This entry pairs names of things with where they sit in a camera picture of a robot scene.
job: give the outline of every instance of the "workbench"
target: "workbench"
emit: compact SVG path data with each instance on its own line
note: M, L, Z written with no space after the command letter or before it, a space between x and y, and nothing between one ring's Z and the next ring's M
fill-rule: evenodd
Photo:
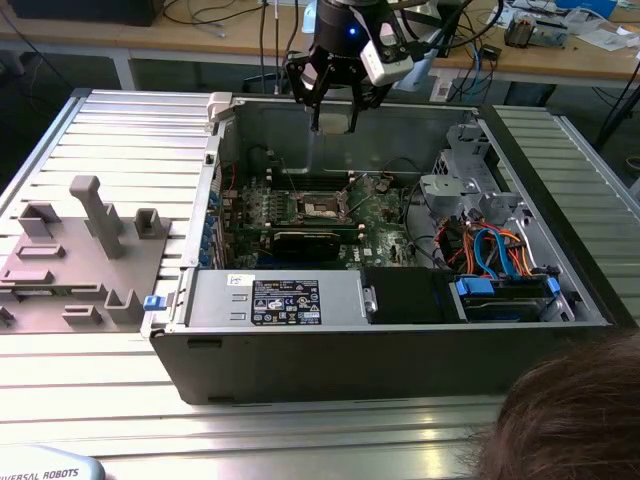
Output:
M155 292L175 289L207 100L121 91L70 99L0 197L0 262L26 201L83 216L68 185L93 174L122 215L152 205L172 219ZM138 333L0 335L0 372L0 445L95 456L118 480L467 477L469 429L487 426L500 404L478 396L191 406Z
M214 5L211 0L193 0L195 9ZM214 10L208 15L226 16L252 8L252 0L238 0L229 8ZM488 15L494 2L476 0L470 7L472 21L477 22L482 12ZM115 66L121 87L135 90L136 81L131 60L179 60L204 63L259 64L260 12L252 12L224 22L225 38L219 38L190 25L180 25L164 17L158 17L152 27L132 27L112 24L82 23L52 20L23 20L15 18L11 9L4 9L18 29L40 51L70 55L89 55L110 58ZM189 20L184 2L171 8L171 15ZM300 9L302 22L303 9ZM616 22L639 20L637 11L614 12ZM280 7L280 54L293 27L293 7ZM561 84L596 87L623 87L636 65L636 50L622 49L607 52L575 37L571 37L565 49L530 47L516 49L506 47L504 30L493 28L486 43L502 49L502 55L494 74L495 80L522 81L543 84ZM293 49L305 51L311 41L309 35L298 33ZM265 63L273 71L275 64L273 7L268 7L265 27ZM26 51L28 46L0 18L0 50ZM432 101L446 99L453 79L464 76L472 60L464 49L458 48L448 58L438 58L430 75L437 77L431 92Z

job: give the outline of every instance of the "blue tab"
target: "blue tab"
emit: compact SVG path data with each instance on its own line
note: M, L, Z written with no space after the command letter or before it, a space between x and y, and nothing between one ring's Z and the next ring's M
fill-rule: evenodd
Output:
M462 277L456 282L458 295L493 295L495 290L491 279L481 277Z
M145 312L157 312L167 309L167 298L160 295L147 295L144 297L142 308Z
M560 284L558 283L558 280L556 278L549 277L547 279L547 284L549 285L549 290L551 290L551 293L554 297L560 295Z
M458 295L460 295L461 297L464 297L467 293L469 293L469 290L467 290L467 285L464 283L464 278L456 282L456 290L458 290Z

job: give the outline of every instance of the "metal table surface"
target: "metal table surface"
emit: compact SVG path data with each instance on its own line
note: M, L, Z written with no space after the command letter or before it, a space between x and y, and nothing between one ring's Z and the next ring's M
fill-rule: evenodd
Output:
M204 156L207 95L94 91L72 98L0 197L0 255L29 200L84 216L74 175L100 178L123 216L173 220L156 292L177 281ZM138 334L0 335L0 445L101 460L112 478L468 478L471 432L496 397L191 406Z

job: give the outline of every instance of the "warning label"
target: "warning label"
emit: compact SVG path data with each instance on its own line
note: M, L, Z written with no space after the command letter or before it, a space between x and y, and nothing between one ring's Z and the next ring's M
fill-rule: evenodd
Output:
M251 318L254 325L320 325L317 280L255 280Z

